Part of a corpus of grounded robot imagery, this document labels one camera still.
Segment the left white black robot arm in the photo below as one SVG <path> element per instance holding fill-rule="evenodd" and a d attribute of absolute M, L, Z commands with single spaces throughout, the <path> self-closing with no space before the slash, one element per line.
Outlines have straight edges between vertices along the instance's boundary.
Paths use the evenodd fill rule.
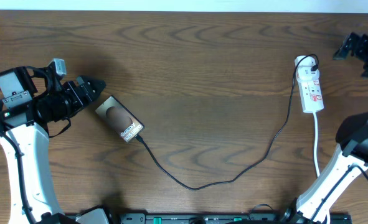
<path fill-rule="evenodd" d="M 48 123 L 70 122 L 96 101 L 103 80 L 79 76 L 61 84 L 65 69 L 16 67 L 0 73 L 0 144 L 7 159 L 10 223 L 112 223 L 103 206 L 68 216 L 57 200 L 49 165 Z"/>

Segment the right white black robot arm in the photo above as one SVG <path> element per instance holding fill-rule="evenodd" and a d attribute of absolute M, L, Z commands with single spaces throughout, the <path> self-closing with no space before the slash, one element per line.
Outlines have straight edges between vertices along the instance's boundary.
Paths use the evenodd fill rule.
<path fill-rule="evenodd" d="M 363 61 L 362 77 L 368 78 L 368 35 L 350 33 L 333 59 L 351 55 Z M 296 198 L 281 216 L 280 223 L 332 223 L 329 209 L 359 175 L 368 169 L 368 111 L 347 117 L 340 125 L 336 148 L 311 187 Z"/>

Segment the white power strip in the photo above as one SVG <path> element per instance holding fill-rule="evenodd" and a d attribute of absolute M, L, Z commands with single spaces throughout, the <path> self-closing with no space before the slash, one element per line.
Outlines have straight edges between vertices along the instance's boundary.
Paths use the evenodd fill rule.
<path fill-rule="evenodd" d="M 298 82 L 301 105 L 304 113 L 312 114 L 324 109 L 319 70 L 316 59 L 300 55 L 295 58 L 295 78 Z"/>

